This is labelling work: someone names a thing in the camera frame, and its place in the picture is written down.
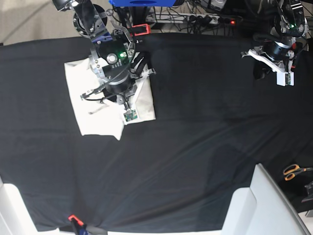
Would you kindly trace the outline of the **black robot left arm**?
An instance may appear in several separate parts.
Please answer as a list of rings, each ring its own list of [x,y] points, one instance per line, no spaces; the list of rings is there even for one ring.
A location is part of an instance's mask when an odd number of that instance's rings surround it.
[[[253,39],[260,42],[242,57],[256,60],[253,76],[256,80],[265,78],[271,72],[276,74],[276,84],[293,86],[294,72],[300,54],[308,45],[306,35],[309,26],[304,13],[304,6],[299,0],[260,1],[257,11],[245,1],[248,9],[260,20],[270,23],[268,32],[256,32]]]

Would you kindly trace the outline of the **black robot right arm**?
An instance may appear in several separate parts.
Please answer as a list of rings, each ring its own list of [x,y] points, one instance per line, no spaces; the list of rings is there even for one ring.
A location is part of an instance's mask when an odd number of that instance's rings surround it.
[[[90,0],[55,0],[53,4],[58,11],[74,11],[76,31],[93,45],[89,64],[99,86],[81,98],[102,103],[115,97],[116,103],[129,109],[129,99],[136,91],[135,81],[141,77],[148,59],[143,52],[136,53],[133,27],[117,25],[113,9],[104,10]],[[92,98],[96,94],[103,98]]]

